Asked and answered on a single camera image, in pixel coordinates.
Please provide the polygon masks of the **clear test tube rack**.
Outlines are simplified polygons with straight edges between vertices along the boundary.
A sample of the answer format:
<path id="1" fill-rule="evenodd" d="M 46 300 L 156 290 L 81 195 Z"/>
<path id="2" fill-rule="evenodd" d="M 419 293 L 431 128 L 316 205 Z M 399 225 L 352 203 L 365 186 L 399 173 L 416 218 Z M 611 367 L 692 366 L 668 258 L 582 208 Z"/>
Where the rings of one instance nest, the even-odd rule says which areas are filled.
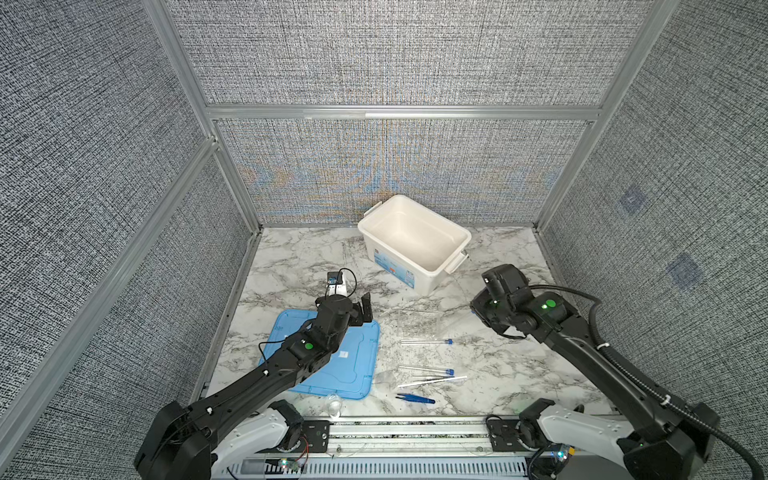
<path id="1" fill-rule="evenodd" d="M 379 322 L 398 337 L 435 337 L 441 320 L 460 307 L 458 297 L 398 293 L 379 314 Z"/>

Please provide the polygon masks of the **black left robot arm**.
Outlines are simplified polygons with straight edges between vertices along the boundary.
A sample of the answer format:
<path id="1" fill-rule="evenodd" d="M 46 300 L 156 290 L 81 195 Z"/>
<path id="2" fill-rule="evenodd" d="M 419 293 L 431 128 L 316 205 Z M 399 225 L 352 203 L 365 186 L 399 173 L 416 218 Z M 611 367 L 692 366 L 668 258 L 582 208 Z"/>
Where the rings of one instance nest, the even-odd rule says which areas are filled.
<path id="1" fill-rule="evenodd" d="M 371 295 L 357 302 L 334 294 L 316 299 L 317 315 L 285 338 L 264 363 L 219 392 L 188 406 L 172 401 L 155 416 L 136 456 L 142 479 L 209 479 L 248 442 L 272 449 L 298 440 L 300 415 L 281 393 L 329 363 L 351 327 L 373 321 Z"/>

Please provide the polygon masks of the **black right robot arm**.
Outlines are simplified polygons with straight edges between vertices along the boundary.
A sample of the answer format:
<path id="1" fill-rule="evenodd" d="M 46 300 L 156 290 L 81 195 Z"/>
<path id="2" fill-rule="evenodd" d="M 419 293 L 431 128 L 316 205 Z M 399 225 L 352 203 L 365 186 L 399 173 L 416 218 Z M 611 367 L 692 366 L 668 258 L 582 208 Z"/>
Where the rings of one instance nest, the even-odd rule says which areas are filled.
<path id="1" fill-rule="evenodd" d="M 719 422 L 703 403 L 676 406 L 676 396 L 660 389 L 659 399 L 643 390 L 651 380 L 636 368 L 619 368 L 607 358 L 608 345 L 597 341 L 578 310 L 562 297 L 562 288 L 534 287 L 511 264 L 482 275 L 484 287 L 471 311 L 495 333 L 510 330 L 533 338 L 557 353 L 618 409 L 620 418 L 598 418 L 568 410 L 541 398 L 518 417 L 517 435 L 527 447 L 565 444 L 609 460 L 635 479 L 689 479 L 709 460 L 713 434 L 698 421 Z"/>

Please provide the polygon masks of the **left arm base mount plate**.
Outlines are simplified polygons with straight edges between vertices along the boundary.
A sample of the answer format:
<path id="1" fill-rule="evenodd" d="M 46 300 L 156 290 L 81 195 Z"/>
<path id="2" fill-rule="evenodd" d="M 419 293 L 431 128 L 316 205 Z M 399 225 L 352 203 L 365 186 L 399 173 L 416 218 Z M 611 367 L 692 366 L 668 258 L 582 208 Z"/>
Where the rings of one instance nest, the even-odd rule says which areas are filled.
<path id="1" fill-rule="evenodd" d="M 330 427 L 327 420 L 305 420 L 301 429 L 291 427 L 287 437 L 277 447 L 263 450 L 263 453 L 287 453 L 298 456 L 309 453 L 326 453 L 330 440 Z"/>

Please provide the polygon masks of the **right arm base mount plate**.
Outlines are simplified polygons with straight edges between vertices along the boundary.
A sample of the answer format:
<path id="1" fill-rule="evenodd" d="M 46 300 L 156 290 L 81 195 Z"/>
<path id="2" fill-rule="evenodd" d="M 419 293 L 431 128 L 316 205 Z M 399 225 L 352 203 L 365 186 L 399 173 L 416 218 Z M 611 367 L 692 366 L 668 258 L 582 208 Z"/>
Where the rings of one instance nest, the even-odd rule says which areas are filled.
<path id="1" fill-rule="evenodd" d="M 491 414 L 484 418 L 484 424 L 493 452 L 535 451 L 541 446 L 530 421 Z"/>

